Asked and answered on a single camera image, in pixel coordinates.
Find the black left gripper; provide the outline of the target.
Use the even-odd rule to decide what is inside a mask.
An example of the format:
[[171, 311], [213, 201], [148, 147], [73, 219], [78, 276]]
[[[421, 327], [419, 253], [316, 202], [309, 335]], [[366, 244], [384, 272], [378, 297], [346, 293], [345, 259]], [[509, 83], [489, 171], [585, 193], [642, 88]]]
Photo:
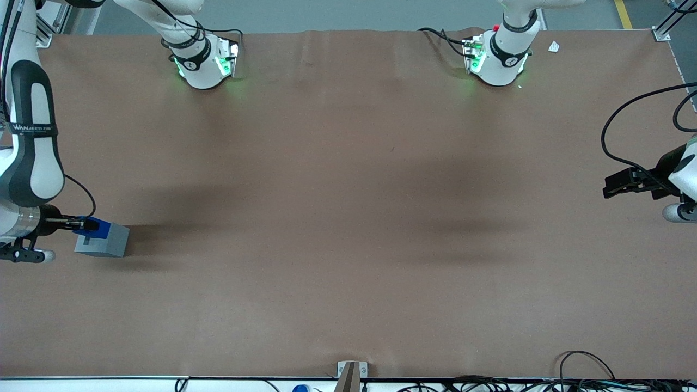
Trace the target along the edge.
[[605, 178], [603, 198], [610, 199], [618, 194], [627, 193], [651, 193], [652, 199], [668, 196], [679, 198], [682, 193], [670, 182], [669, 175], [680, 163], [685, 150], [686, 144], [672, 149], [661, 156], [655, 168], [651, 169], [652, 176], [657, 179], [656, 183], [660, 182], [661, 185], [652, 184], [652, 179], [644, 171], [636, 167], [627, 167]]

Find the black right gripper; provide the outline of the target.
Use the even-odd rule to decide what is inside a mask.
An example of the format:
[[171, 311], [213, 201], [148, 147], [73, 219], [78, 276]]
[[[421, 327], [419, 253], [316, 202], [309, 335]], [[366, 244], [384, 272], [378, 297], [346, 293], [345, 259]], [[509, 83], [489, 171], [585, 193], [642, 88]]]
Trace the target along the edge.
[[60, 210], [52, 204], [39, 207], [39, 221], [36, 226], [37, 236], [49, 236], [58, 229], [72, 232], [95, 232], [100, 229], [98, 220], [84, 220], [80, 217], [63, 216]]

